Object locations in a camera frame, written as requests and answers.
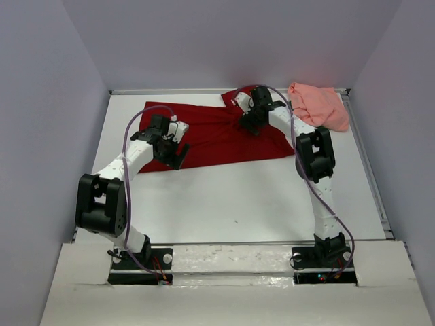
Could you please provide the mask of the red t shirt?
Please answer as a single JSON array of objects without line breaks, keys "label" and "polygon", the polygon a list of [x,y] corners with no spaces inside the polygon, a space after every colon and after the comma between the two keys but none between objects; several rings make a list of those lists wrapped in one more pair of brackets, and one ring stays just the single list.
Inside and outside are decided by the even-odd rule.
[{"label": "red t shirt", "polygon": [[239,124],[243,112],[232,103],[234,91],[221,95],[224,105],[210,107],[181,103],[146,102],[145,107],[168,106],[189,125],[181,144],[190,149],[183,169],[285,158],[294,150],[276,128],[265,126],[258,136]]}]

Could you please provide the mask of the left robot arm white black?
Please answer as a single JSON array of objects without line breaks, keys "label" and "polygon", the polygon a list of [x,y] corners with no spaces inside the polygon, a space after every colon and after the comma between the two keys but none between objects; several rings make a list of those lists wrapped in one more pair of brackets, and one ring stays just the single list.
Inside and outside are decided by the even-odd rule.
[{"label": "left robot arm white black", "polygon": [[80,177],[75,224],[110,240],[135,268],[150,262],[151,244],[132,225],[131,181],[153,161],[179,170],[190,146],[182,143],[189,125],[176,116],[153,115],[148,126],[124,135],[122,151],[105,168]]}]

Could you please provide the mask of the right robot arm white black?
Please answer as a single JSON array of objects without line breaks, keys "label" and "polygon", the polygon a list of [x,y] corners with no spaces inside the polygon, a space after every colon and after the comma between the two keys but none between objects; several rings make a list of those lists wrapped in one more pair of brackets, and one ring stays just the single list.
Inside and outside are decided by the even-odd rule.
[{"label": "right robot arm white black", "polygon": [[267,86],[254,86],[250,91],[238,91],[232,98],[243,114],[242,127],[254,135],[271,126],[289,141],[295,153],[295,167],[309,189],[314,216],[314,245],[292,250],[294,269],[338,268],[351,254],[346,230],[333,209],[332,176],[336,166],[330,132],[324,127],[312,127],[296,116],[291,103],[282,96],[274,100]]}]

